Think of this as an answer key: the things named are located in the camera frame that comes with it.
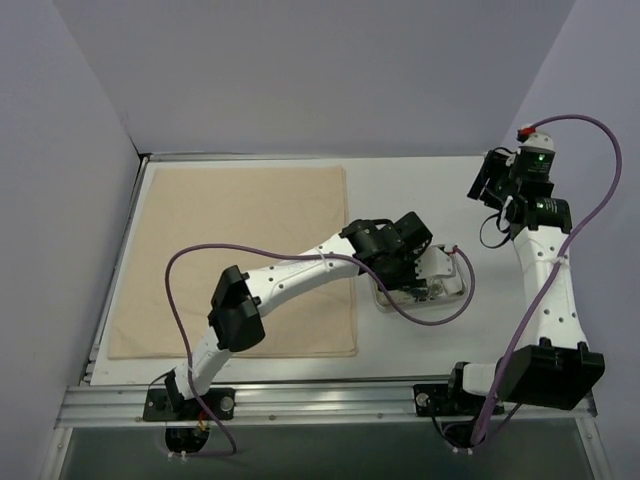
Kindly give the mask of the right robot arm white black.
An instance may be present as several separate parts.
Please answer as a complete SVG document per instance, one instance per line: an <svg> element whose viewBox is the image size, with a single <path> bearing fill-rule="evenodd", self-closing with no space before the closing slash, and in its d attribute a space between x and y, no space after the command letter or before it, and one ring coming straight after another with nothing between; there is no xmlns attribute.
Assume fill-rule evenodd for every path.
<svg viewBox="0 0 640 480"><path fill-rule="evenodd" d="M468 196L497 213L506 225L524 281L527 322L517 330L511 355L493 364L460 362L444 400L464 413L480 397L571 410L605 371L604 357L590 350L574 299L569 252L568 203L552 195L555 157L551 137L531 128L513 153L488 152Z"/></svg>

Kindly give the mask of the white gauze pad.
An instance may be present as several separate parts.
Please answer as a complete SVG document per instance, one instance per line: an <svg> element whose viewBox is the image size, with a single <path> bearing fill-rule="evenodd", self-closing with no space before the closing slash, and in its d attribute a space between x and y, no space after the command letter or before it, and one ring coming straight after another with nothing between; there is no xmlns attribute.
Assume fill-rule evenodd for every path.
<svg viewBox="0 0 640 480"><path fill-rule="evenodd" d="M441 279L441 284L447 296L463 295L465 293L465 281L459 274L443 277Z"/></svg>

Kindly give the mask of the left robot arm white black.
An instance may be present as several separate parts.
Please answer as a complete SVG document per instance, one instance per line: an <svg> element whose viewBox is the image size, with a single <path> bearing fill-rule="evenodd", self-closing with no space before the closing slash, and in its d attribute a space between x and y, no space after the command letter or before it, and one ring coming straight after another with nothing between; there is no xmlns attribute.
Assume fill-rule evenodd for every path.
<svg viewBox="0 0 640 480"><path fill-rule="evenodd" d="M275 255L275 264L243 272L224 269L211 298L208 326L184 362L165 379L165 405L179 419L194 417L230 356L266 337L264 318L282 304L336 280L367 273L389 290L407 279L430 245L431 231L415 212L396 222L355 220L300 255Z"/></svg>

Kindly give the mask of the stainless steel tray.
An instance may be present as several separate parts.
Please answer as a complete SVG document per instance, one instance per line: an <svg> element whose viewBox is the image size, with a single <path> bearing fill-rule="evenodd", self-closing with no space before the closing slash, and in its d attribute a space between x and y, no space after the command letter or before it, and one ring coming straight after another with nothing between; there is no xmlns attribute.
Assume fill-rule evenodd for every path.
<svg viewBox="0 0 640 480"><path fill-rule="evenodd" d="M467 291L455 254L444 244L424 244L403 257L379 257L369 268L403 310L453 303Z"/></svg>

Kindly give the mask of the small steel scissors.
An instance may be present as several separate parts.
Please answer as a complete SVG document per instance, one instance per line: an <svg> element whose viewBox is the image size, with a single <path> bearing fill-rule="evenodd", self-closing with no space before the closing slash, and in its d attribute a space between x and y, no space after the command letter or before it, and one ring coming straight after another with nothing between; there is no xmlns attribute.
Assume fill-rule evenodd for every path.
<svg viewBox="0 0 640 480"><path fill-rule="evenodd" d="M443 295L443 288L440 285L424 287L412 287L407 291L414 303L424 303L439 300Z"/></svg>

